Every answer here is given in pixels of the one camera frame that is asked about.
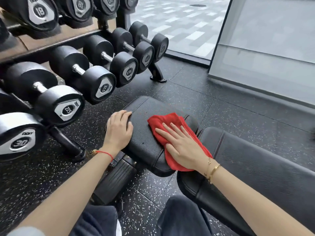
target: hand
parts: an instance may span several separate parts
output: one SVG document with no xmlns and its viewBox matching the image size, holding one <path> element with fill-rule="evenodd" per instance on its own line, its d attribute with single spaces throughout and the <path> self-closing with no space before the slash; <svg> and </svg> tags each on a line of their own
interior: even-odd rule
<svg viewBox="0 0 315 236">
<path fill-rule="evenodd" d="M 127 125 L 128 117 L 132 112 L 121 110 L 115 112 L 107 121 L 106 134 L 102 148 L 109 148 L 118 154 L 119 151 L 124 149 L 130 142 L 133 126 L 129 122 Z"/>
<path fill-rule="evenodd" d="M 179 129 L 173 123 L 170 124 L 172 129 L 165 123 L 162 125 L 168 132 L 159 128 L 156 128 L 155 131 L 171 143 L 166 145 L 166 149 L 174 160 L 187 169 L 203 171 L 201 166 L 207 164 L 209 157 L 207 157 L 186 129 L 183 126 Z"/>
</svg>

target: forearm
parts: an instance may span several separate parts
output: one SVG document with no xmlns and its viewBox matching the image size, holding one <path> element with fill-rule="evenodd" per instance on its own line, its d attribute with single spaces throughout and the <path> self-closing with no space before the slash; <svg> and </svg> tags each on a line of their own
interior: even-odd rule
<svg viewBox="0 0 315 236">
<path fill-rule="evenodd" d="M 110 152 L 113 157 L 118 153 L 114 149 L 102 150 Z M 45 236 L 68 236 L 110 162 L 111 158 L 106 154 L 99 153 L 94 156 L 45 199 L 18 227 L 33 226 L 41 230 Z"/>
<path fill-rule="evenodd" d="M 211 165 L 216 166 L 218 163 L 212 160 Z M 214 172 L 211 182 L 231 202 L 257 236 L 314 236 L 288 213 L 223 167 Z"/>
</svg>

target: paved sidewalk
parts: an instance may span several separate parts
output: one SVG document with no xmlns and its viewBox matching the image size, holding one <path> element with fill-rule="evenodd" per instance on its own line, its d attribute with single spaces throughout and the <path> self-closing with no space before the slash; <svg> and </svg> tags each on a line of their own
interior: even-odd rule
<svg viewBox="0 0 315 236">
<path fill-rule="evenodd" d="M 211 59 L 230 0 L 139 0 L 131 23 L 149 28 L 149 39 L 166 35 L 169 49 Z"/>
</svg>

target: dark jeans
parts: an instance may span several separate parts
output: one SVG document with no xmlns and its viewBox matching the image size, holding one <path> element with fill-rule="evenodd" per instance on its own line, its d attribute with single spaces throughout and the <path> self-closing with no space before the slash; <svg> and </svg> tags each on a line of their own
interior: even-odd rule
<svg viewBox="0 0 315 236">
<path fill-rule="evenodd" d="M 87 205 L 69 236 L 115 236 L 117 212 L 113 206 Z M 211 236 L 204 212 L 184 196 L 172 196 L 158 219 L 160 236 Z"/>
</svg>

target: weight label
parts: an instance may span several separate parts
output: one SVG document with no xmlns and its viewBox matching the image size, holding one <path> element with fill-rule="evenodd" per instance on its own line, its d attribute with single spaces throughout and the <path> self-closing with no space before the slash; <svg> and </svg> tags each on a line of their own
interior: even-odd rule
<svg viewBox="0 0 315 236">
<path fill-rule="evenodd" d="M 34 129 L 25 129 L 15 137 L 0 146 L 0 155 L 26 152 L 36 143 L 36 134 Z"/>
<path fill-rule="evenodd" d="M 147 67 L 148 64 L 151 62 L 152 55 L 153 55 L 153 51 L 151 51 L 151 50 L 144 54 L 144 56 L 142 58 L 142 63 L 144 64 L 145 67 Z"/>
<path fill-rule="evenodd" d="M 167 47 L 167 43 L 162 42 L 160 49 L 159 49 L 158 58 L 161 58 L 161 56 L 165 53 L 166 47 Z"/>
<path fill-rule="evenodd" d="M 116 4 L 117 4 L 117 0 L 103 0 L 104 4 L 108 7 L 108 9 L 110 11 L 114 11 Z"/>
<path fill-rule="evenodd" d="M 66 103 L 59 103 L 54 112 L 63 121 L 68 121 L 75 115 L 80 106 L 81 102 L 78 99 L 74 99 Z"/>
<path fill-rule="evenodd" d="M 77 17 L 81 18 L 91 8 L 90 0 L 72 0 L 74 13 Z"/>
<path fill-rule="evenodd" d="M 128 81 L 134 76 L 135 69 L 136 69 L 136 63 L 131 63 L 128 67 L 126 67 L 123 71 L 123 76 Z"/>
<path fill-rule="evenodd" d="M 129 7 L 133 7 L 136 4 L 136 0 L 128 0 L 127 4 Z"/>
<path fill-rule="evenodd" d="M 28 17 L 35 25 L 54 20 L 55 12 L 43 0 L 27 0 Z"/>
<path fill-rule="evenodd" d="M 97 98 L 103 97 L 104 95 L 110 93 L 112 89 L 113 89 L 112 83 L 109 81 L 108 78 L 104 78 L 100 83 L 100 86 L 96 92 L 95 97 Z"/>
</svg>

